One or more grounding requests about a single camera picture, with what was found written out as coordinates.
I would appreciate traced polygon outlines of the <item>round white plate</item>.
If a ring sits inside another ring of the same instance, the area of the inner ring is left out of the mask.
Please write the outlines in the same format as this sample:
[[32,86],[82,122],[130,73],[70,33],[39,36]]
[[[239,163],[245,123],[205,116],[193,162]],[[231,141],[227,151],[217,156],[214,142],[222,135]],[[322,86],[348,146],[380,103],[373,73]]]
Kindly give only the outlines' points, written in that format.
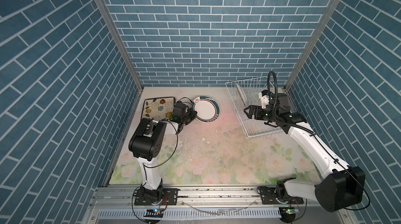
[[239,83],[236,83],[236,89],[238,91],[238,94],[239,94],[239,97],[240,97],[242,103],[244,104],[245,107],[247,107],[249,104],[248,99],[246,97],[246,94],[245,94],[243,88],[239,85]]
[[196,119],[203,123],[211,123],[218,119],[220,108],[218,103],[207,96],[199,96],[193,100],[192,109],[196,111]]

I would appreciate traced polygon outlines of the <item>black square plate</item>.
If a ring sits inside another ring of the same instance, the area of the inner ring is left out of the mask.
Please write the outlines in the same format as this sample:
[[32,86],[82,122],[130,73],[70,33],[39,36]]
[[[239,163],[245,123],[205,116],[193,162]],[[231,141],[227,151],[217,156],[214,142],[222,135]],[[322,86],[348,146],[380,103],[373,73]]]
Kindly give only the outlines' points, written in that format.
[[150,118],[155,121],[170,119],[174,105],[175,97],[146,99],[143,104],[141,118]]

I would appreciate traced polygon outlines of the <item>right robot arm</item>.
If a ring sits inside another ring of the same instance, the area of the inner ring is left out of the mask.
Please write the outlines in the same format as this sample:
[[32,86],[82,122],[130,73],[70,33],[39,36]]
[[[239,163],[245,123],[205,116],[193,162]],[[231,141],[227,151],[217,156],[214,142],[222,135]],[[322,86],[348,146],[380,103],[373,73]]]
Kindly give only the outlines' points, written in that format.
[[331,213],[340,209],[349,210],[361,203],[366,194],[365,173],[359,167],[351,167],[323,143],[303,115],[291,112],[286,94],[263,90],[258,98],[261,104],[246,107],[245,115],[249,119],[263,121],[265,125],[281,128],[301,146],[322,178],[320,183],[295,178],[279,180],[276,185],[277,200],[284,201],[290,197],[312,200]]

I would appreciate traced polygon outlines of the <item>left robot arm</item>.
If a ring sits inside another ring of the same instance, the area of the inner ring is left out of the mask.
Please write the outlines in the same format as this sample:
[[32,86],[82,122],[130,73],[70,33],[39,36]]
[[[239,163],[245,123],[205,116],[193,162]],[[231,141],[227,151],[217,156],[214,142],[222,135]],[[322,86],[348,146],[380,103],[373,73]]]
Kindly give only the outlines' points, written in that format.
[[133,204],[136,206],[156,206],[160,204],[176,205],[178,188],[164,188],[158,168],[166,163],[156,165],[165,134],[171,131],[175,136],[185,125],[190,124],[197,116],[193,102],[179,100],[171,115],[160,120],[146,115],[143,117],[130,139],[128,149],[137,159],[143,182],[133,194]]

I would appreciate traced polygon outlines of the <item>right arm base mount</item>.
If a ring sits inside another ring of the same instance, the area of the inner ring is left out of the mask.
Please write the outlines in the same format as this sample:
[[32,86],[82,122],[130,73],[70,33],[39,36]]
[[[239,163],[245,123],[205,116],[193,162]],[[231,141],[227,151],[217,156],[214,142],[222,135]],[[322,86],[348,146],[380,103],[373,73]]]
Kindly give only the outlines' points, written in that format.
[[304,203],[304,199],[299,197],[279,196],[276,188],[273,187],[258,186],[256,192],[260,196],[263,205],[301,205]]

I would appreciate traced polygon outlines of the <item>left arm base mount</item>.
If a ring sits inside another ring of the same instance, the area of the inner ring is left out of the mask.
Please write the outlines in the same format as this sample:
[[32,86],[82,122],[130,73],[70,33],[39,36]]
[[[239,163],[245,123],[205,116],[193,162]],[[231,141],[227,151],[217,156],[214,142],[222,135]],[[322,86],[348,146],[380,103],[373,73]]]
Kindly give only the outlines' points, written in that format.
[[134,205],[136,206],[150,206],[162,204],[176,205],[178,198],[177,188],[164,188],[157,190],[148,190],[140,187],[134,196]]

